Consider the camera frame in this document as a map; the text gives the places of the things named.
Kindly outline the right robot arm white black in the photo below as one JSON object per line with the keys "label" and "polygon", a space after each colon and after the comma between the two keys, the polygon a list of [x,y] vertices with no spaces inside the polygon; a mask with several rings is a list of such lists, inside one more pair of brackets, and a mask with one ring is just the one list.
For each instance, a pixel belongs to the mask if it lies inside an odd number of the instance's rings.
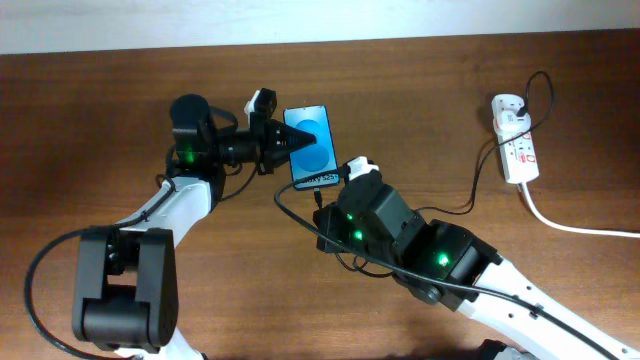
{"label": "right robot arm white black", "polygon": [[414,297],[482,323],[539,359],[636,359],[638,350],[536,287],[471,231],[425,220],[373,171],[313,214],[325,251],[357,251],[393,268]]}

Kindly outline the blue screen Galaxy smartphone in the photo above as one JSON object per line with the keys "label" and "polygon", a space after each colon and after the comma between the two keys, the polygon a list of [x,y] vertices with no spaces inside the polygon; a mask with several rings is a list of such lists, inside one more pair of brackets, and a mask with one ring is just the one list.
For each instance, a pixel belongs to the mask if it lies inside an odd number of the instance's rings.
{"label": "blue screen Galaxy smartphone", "polygon": [[329,116],[324,105],[288,108],[283,111],[283,116],[286,125],[313,134],[316,138],[313,145],[290,155],[293,181],[338,167]]}

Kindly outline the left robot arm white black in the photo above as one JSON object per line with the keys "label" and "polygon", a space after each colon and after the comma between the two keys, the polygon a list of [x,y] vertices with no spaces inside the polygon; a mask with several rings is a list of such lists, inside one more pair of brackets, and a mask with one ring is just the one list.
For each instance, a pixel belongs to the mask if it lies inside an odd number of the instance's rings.
{"label": "left robot arm white black", "polygon": [[72,331],[83,342],[128,359],[202,359],[177,328],[175,249],[221,201],[226,167],[253,163],[271,174],[313,134],[273,119],[274,91],[247,103],[248,127],[196,94],[178,97],[169,115],[175,146],[158,192],[120,222],[80,237]]}

